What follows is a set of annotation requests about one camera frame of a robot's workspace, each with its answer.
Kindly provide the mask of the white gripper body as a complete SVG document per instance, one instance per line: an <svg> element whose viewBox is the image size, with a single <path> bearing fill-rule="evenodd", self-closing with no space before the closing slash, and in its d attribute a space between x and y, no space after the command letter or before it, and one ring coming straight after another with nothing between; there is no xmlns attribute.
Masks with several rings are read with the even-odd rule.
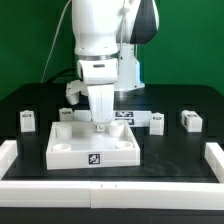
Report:
<svg viewBox="0 0 224 224"><path fill-rule="evenodd" d="M114 84L118 79L118 60L77 62L78 75L86 85Z"/></svg>

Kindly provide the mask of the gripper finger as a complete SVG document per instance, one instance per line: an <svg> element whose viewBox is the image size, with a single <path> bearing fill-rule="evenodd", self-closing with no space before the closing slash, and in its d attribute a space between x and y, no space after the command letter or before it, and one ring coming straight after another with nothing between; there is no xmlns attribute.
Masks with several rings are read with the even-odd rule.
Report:
<svg viewBox="0 0 224 224"><path fill-rule="evenodd" d="M105 130L102 111L102 94L100 85L92 85L87 87L88 99L92 121L96 125L98 131Z"/></svg>
<svg viewBox="0 0 224 224"><path fill-rule="evenodd" d="M110 123L112 120L113 106L114 106L114 85L110 84L105 87L104 118L106 123Z"/></svg>

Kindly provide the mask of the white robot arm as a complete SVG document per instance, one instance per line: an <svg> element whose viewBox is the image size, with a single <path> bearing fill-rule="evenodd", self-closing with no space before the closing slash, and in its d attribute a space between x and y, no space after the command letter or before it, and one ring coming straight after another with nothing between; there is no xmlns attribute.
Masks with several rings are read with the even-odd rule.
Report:
<svg viewBox="0 0 224 224"><path fill-rule="evenodd" d="M159 29L155 0L72 0L80 89L93 123L102 131L112 121L114 93L142 88L134 47Z"/></svg>

